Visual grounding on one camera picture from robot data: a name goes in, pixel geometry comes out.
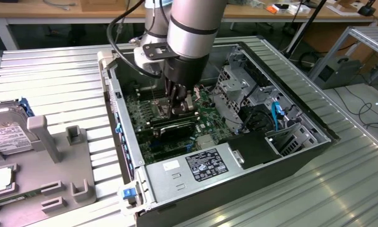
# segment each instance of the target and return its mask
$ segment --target aluminum profile table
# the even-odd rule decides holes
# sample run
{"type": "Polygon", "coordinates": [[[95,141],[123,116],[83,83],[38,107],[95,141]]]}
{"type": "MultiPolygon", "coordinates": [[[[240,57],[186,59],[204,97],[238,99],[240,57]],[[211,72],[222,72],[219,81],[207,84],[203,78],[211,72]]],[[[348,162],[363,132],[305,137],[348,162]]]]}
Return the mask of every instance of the aluminum profile table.
{"type": "MultiPolygon", "coordinates": [[[[375,51],[378,52],[378,26],[348,27],[339,41],[336,42],[333,48],[331,49],[324,59],[313,68],[309,74],[312,81],[315,81],[319,78],[319,75],[328,64],[328,61],[331,60],[332,57],[335,57],[339,49],[341,48],[349,36],[353,36],[360,41],[360,43],[368,45],[375,51]]],[[[378,77],[378,70],[369,79],[369,82],[372,82],[377,77],[378,77]]]]}
{"type": "MultiPolygon", "coordinates": [[[[267,61],[343,140],[295,176],[179,226],[378,226],[378,141],[266,40],[216,40],[239,41],[267,61]]],[[[103,45],[8,51],[0,58],[0,101],[24,95],[36,114],[59,116],[51,133],[78,124],[90,135],[99,202],[32,227],[135,225],[134,217],[120,214],[116,196],[123,180],[96,63],[96,53],[107,49],[103,45]]]]}

